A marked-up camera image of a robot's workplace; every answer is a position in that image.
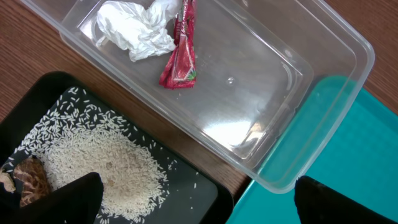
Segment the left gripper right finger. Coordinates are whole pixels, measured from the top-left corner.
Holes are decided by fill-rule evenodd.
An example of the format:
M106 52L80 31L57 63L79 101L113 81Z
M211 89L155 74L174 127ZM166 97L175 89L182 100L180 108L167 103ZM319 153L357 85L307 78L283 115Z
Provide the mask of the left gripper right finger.
M294 203L301 224L397 224L306 175L295 183Z

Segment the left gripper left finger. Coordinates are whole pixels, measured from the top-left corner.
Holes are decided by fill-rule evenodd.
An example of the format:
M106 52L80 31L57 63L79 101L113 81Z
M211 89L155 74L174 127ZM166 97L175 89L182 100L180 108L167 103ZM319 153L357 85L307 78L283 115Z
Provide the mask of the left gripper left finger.
M103 199L99 173L90 172L25 207L1 198L1 223L93 223Z

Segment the brown food scrap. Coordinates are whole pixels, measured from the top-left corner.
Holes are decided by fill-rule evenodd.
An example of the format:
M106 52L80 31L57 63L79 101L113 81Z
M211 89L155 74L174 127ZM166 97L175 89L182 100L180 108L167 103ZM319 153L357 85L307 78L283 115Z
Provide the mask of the brown food scrap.
M15 210L17 206L25 207L50 193L44 167L35 157L28 157L18 163L13 170L13 177L1 169L1 185L7 193L12 194L16 191L14 179L22 182L21 199L17 204L15 197L1 196L1 210Z

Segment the red snack wrapper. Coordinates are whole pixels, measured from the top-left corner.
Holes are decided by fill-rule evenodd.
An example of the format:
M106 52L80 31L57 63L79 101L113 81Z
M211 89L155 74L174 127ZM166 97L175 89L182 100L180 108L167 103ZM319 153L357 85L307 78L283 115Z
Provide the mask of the red snack wrapper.
M167 89L193 88L197 71L193 36L196 23L196 0L183 0L174 26L175 50L172 52L159 84Z

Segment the white napkin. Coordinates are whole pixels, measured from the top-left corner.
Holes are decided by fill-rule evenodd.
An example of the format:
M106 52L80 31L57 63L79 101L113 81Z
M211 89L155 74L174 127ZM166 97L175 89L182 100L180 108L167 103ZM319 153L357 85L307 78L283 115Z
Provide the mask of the white napkin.
M136 62L160 56L176 48L167 24L181 10L181 0L155 0L143 5L125 1L106 1L97 12L96 22L103 35Z

